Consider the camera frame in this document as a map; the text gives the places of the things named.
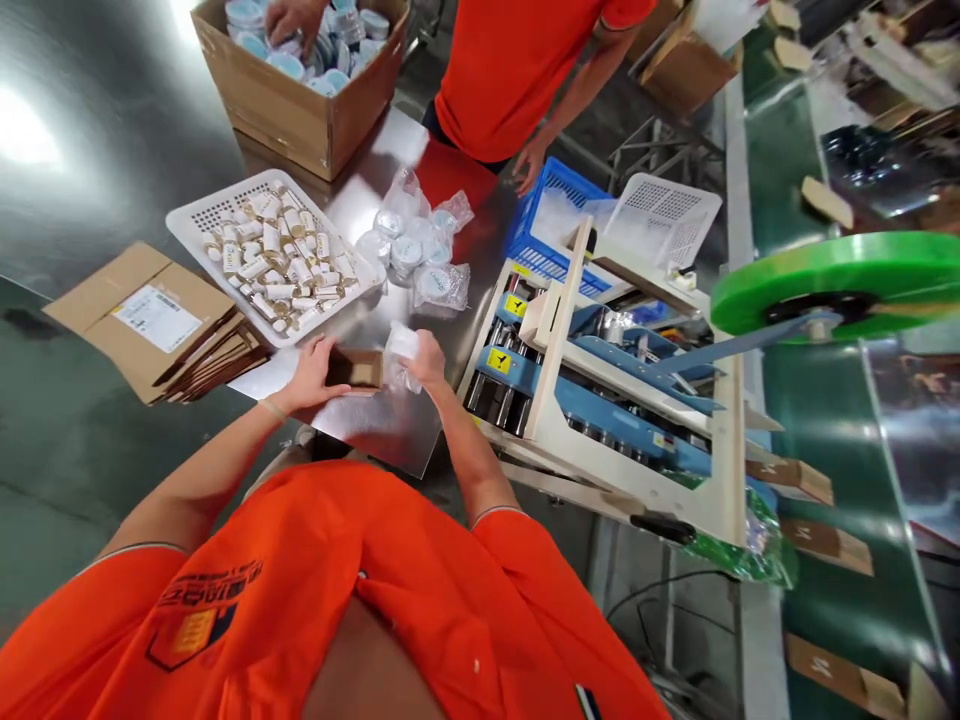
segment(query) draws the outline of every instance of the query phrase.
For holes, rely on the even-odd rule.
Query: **white plastic crate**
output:
[[[220,213],[224,210],[233,212],[240,210],[240,202],[245,198],[256,195],[259,192],[269,189],[270,183],[274,180],[282,182],[294,196],[303,204],[303,207],[313,213],[317,223],[317,230],[323,231],[330,236],[330,249],[334,255],[340,253],[346,254],[353,264],[354,272],[357,274],[360,291],[343,298],[340,302],[327,310],[317,318],[316,323],[304,327],[297,332],[290,331],[286,336],[280,335],[274,330],[270,323],[250,304],[250,301],[227,282],[226,277],[219,263],[214,262],[207,257],[203,250],[200,234],[206,230],[213,230],[220,225]],[[282,170],[270,169],[249,177],[246,180],[231,185],[219,192],[207,195],[207,197],[184,205],[171,211],[167,215],[167,229],[174,234],[191,255],[200,263],[201,267],[207,271],[207,274],[213,278],[214,282],[237,304],[237,307],[249,318],[254,327],[266,338],[266,340],[276,348],[295,345],[301,338],[312,333],[316,328],[326,322],[328,319],[343,310],[347,305],[362,296],[367,290],[376,284],[376,270],[370,267],[353,249],[353,246],[344,241],[330,218],[316,206],[310,197],[300,189],[300,186],[294,182],[293,178]]]
[[[637,173],[627,182],[603,235],[639,250],[657,267],[689,267],[722,202],[714,193]]]

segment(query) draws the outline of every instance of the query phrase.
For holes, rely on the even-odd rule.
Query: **black cable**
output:
[[[694,570],[693,572],[674,575],[672,578],[667,578],[666,580],[658,580],[657,582],[650,583],[646,587],[640,588],[635,592],[629,593],[626,597],[622,598],[619,602],[615,603],[612,608],[610,608],[610,612],[608,612],[606,615],[607,622],[610,622],[610,618],[613,617],[613,614],[617,610],[619,610],[621,607],[623,607],[628,602],[633,600],[635,597],[643,595],[648,590],[653,590],[655,587],[660,587],[661,585],[667,585],[669,583],[676,582],[677,580],[685,580],[688,577],[695,577],[696,575],[720,575],[733,582],[738,582],[737,580],[734,580],[722,570]]]
[[[640,618],[640,629],[643,630],[643,641],[647,644],[647,648],[650,650],[653,664],[657,667],[660,667],[660,663],[657,662],[656,653],[653,651],[653,644],[650,642],[650,636],[647,635],[647,624],[643,621],[643,613],[640,612],[641,605],[643,605],[643,603],[637,603],[637,617]]]

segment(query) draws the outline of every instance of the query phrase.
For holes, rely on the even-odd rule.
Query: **green conveyor belt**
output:
[[[822,242],[829,233],[827,223],[801,201],[803,178],[823,178],[805,88],[776,67],[774,37],[767,25],[751,33],[744,66],[753,233],[760,258]],[[784,501],[781,514],[824,522],[860,538],[870,547],[876,569],[875,577],[868,577],[802,555],[799,585],[784,602],[784,630],[893,680],[905,697],[911,662],[946,682],[942,642],[860,346],[781,345],[765,351],[763,370],[767,413],[786,428],[774,434],[774,450],[826,473],[836,496],[833,508]],[[872,717],[813,681],[787,674],[794,720]]]

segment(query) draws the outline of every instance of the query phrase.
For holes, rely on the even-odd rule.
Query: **open cardboard box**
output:
[[[236,45],[227,35],[224,0],[192,11],[210,75],[230,122],[324,180],[333,180],[360,147],[393,97],[403,60],[406,0],[360,0],[390,20],[390,37],[363,72],[326,98]]]
[[[693,31],[693,6],[640,76],[639,83],[660,105],[686,118],[730,82],[743,65],[743,43],[730,60]]]
[[[351,395],[373,395],[383,387],[383,350],[335,347],[330,351],[327,385],[350,385]]]

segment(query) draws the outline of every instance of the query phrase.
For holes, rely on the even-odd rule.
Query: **green plastic wrap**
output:
[[[682,549],[741,580],[779,585],[787,590],[797,584],[797,550],[784,539],[776,513],[749,487],[746,547],[699,533],[694,542]]]

